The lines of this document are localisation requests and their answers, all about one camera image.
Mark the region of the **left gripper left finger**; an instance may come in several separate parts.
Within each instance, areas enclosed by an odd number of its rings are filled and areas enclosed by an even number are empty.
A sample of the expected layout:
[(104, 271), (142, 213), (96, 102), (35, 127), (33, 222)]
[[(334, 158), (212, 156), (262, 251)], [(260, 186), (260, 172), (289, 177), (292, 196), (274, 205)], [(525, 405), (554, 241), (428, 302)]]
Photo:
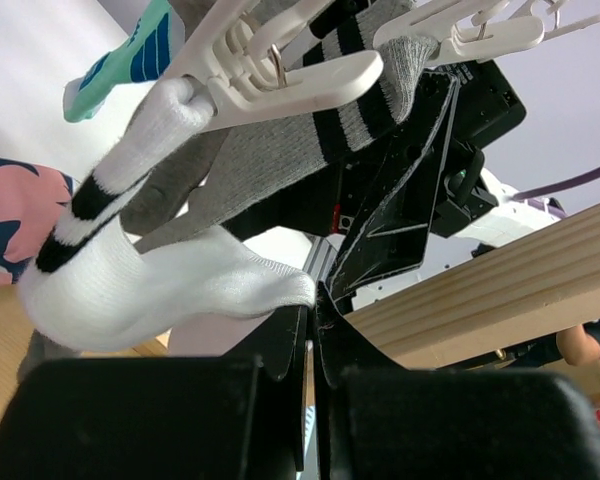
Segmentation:
[(0, 479), (292, 479), (304, 465), (308, 310), (219, 357), (56, 360), (0, 422)]

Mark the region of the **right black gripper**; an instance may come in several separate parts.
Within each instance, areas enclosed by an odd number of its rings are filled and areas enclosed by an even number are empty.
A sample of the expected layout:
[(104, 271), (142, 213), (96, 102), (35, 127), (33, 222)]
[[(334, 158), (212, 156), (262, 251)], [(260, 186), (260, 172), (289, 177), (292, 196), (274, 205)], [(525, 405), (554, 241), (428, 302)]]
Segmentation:
[(348, 231), (326, 279), (348, 314), (359, 289), (422, 264), (430, 227), (448, 238), (496, 206), (480, 178), (483, 150), (525, 116), (492, 61), (427, 71), (407, 120), (243, 211), (229, 230), (240, 240), (277, 226), (317, 236)]

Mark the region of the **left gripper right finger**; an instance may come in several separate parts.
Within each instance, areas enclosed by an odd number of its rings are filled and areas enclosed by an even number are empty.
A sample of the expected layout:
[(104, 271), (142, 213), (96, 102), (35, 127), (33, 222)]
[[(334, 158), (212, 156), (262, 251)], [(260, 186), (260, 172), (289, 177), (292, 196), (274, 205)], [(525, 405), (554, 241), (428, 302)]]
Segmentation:
[(600, 427), (567, 378), (404, 368), (340, 315), (325, 286), (314, 375), (324, 479), (600, 479)]

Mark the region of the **white sock black stripes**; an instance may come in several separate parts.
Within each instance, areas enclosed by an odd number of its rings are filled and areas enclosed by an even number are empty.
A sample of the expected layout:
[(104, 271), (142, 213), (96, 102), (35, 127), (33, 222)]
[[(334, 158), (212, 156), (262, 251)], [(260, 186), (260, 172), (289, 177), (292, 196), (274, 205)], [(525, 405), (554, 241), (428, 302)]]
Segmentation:
[(18, 282), (41, 334), (74, 350), (114, 352), (206, 315), (249, 320), (315, 304), (307, 273), (256, 254), (220, 226), (160, 247), (142, 247), (124, 231), (122, 210), (213, 114), (210, 97), (189, 78), (151, 89)]

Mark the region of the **grey sock black stripes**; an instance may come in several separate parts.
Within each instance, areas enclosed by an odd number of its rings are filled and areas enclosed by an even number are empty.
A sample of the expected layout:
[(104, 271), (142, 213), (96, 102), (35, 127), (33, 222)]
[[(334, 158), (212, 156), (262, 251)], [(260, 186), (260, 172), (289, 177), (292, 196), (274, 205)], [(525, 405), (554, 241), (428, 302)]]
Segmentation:
[(215, 130), (168, 154), (123, 208), (123, 229), (141, 248), (191, 238), (222, 225), (241, 240), (272, 228), (275, 194), (342, 160), (401, 124), (438, 43), (409, 34), (378, 46), (378, 81), (332, 110)]

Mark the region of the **white clip sock hanger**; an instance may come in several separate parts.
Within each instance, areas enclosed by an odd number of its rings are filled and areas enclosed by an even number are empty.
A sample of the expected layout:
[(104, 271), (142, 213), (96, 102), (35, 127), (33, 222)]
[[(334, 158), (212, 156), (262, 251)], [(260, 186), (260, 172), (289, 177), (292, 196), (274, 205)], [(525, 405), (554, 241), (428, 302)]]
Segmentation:
[(428, 1), (383, 24), (372, 48), (295, 70), (287, 70), (279, 51), (298, 43), (325, 1), (298, 1), (264, 25), (251, 15), (254, 1), (217, 1), (162, 75), (188, 77), (207, 90), (215, 112), (213, 131), (338, 108), (364, 95), (383, 70), (377, 48), (399, 37), (431, 38), (436, 47), (426, 65), (486, 61), (529, 50), (600, 23), (600, 13), (547, 29), (525, 2), (509, 18), (496, 21), (505, 1)]

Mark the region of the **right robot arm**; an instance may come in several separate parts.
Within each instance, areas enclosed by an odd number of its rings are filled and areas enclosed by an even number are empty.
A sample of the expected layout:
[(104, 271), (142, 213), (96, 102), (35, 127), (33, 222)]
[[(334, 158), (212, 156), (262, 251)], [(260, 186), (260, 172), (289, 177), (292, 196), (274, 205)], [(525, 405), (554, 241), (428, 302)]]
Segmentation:
[(549, 198), (519, 200), (485, 166), (487, 145), (518, 126), (525, 108), (493, 62), (425, 72), (409, 118), (366, 148), (250, 207), (226, 224), (242, 240), (272, 227), (322, 238), (309, 270), (343, 312), (368, 286), (413, 273), (431, 235), (481, 251), (563, 217)]

